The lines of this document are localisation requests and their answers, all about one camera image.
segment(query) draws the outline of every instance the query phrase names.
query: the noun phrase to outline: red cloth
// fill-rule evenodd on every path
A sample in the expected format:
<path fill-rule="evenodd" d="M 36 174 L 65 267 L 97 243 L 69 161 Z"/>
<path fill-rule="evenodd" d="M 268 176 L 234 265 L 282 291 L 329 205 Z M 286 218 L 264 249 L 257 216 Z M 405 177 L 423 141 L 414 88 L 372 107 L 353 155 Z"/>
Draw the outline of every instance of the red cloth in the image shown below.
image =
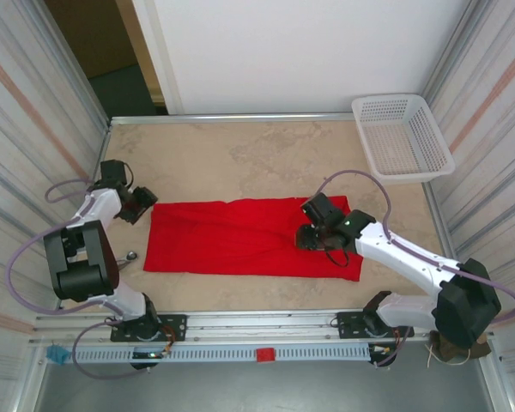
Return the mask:
<path fill-rule="evenodd" d="M 346 197 L 331 197 L 349 212 Z M 362 257 L 334 265 L 322 251 L 295 247 L 298 227 L 309 221 L 300 209 L 305 197 L 243 199 L 231 203 L 159 203 L 151 215 L 149 272 L 217 275 L 337 277 L 358 281 Z M 341 251 L 331 253 L 344 262 Z"/>

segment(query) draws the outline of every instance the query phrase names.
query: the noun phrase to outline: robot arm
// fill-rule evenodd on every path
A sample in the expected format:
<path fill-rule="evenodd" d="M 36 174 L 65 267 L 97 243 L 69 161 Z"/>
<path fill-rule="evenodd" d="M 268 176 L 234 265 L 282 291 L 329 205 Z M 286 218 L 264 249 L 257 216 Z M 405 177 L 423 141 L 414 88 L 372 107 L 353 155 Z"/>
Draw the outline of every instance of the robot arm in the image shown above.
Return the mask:
<path fill-rule="evenodd" d="M 136 333 L 151 337 L 158 328 L 150 299 L 120 280 L 118 265 L 106 229 L 115 217 L 131 223 L 158 200 L 145 187 L 127 183 L 122 161 L 104 161 L 101 180 L 88 189 L 80 219 L 44 237 L 51 284 L 61 300 L 107 302 L 122 312 L 124 325 L 136 324 Z"/>
<path fill-rule="evenodd" d="M 296 245 L 307 250 L 342 249 L 370 258 L 395 270 L 422 288 L 428 296 L 382 294 L 373 299 L 375 319 L 370 324 L 389 327 L 416 326 L 438 330 L 460 348 L 470 348 L 500 312 L 501 305 L 487 285 L 451 273 L 461 270 L 489 279 L 484 266 L 469 259 L 465 264 L 440 257 L 391 233 L 413 253 L 394 245 L 385 237 L 381 223 L 359 210 L 345 215 L 323 193 L 302 205 L 312 225 L 300 227 Z M 429 258 L 428 263 L 415 255 Z"/>

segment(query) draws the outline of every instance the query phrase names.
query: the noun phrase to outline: striped wall panel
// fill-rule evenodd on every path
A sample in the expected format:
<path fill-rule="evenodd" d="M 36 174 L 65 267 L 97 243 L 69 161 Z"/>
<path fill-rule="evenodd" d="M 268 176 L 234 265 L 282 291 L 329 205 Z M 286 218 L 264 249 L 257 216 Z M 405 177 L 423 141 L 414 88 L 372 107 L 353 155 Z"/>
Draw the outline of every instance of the striped wall panel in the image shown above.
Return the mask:
<path fill-rule="evenodd" d="M 0 0 L 0 410 L 9 406 L 34 320 L 9 297 L 4 265 L 21 243 L 73 215 L 81 199 L 50 205 L 44 192 L 59 181 L 92 175 L 107 129 L 43 3 Z M 53 307 L 48 276 L 42 244 L 15 266 L 21 294 Z"/>
<path fill-rule="evenodd" d="M 515 0 L 489 1 L 431 108 L 457 163 L 432 184 L 456 253 L 515 290 Z M 515 319 L 495 331 L 515 386 Z"/>

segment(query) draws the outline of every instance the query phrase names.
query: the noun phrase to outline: laundry basket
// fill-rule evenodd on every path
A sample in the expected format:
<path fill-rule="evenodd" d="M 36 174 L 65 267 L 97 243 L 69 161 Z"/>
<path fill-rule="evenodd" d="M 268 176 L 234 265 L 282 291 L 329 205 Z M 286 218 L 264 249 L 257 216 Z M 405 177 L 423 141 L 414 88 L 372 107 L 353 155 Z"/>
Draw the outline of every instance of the laundry basket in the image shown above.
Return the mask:
<path fill-rule="evenodd" d="M 382 183 L 427 182 L 454 172 L 454 159 L 422 97 L 363 97 L 351 106 L 368 166 Z"/>

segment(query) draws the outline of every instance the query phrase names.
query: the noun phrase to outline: beige marble surface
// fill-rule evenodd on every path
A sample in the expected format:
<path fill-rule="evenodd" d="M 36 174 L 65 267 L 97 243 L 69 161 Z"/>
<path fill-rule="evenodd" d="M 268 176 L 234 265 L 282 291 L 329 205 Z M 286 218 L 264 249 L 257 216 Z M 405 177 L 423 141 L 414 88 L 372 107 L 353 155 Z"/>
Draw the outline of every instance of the beige marble surface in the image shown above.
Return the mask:
<path fill-rule="evenodd" d="M 324 177 L 345 168 L 368 170 L 353 122 L 117 125 L 106 152 L 130 164 L 137 185 L 159 202 L 306 197 Z M 344 176 L 325 190 L 348 196 L 352 209 L 377 218 L 385 200 L 365 178 Z M 432 251 L 439 242 L 421 185 L 388 187 L 391 229 Z M 134 226 L 115 221 L 108 236 L 117 256 L 141 258 L 121 272 L 161 311 L 353 308 L 378 291 L 421 294 L 413 283 L 365 260 L 360 282 L 270 276 L 218 276 L 142 271 L 150 213 Z"/>

